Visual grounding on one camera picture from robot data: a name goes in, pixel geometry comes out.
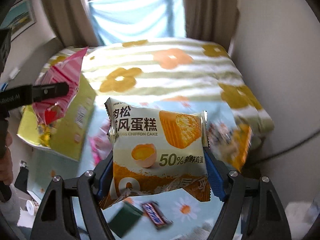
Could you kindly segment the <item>person left hand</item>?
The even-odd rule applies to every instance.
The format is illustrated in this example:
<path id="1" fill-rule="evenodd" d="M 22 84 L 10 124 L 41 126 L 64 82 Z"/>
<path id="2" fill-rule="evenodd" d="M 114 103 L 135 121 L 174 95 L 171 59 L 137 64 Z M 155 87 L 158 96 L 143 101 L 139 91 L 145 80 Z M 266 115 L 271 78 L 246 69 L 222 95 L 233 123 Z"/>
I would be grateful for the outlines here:
<path id="1" fill-rule="evenodd" d="M 12 144 L 12 136 L 7 133 L 6 136 L 6 152 L 4 157 L 0 160 L 0 180 L 3 181 L 5 185 L 10 185 L 13 181 L 13 171 L 12 171 L 12 158 L 9 146 Z"/>

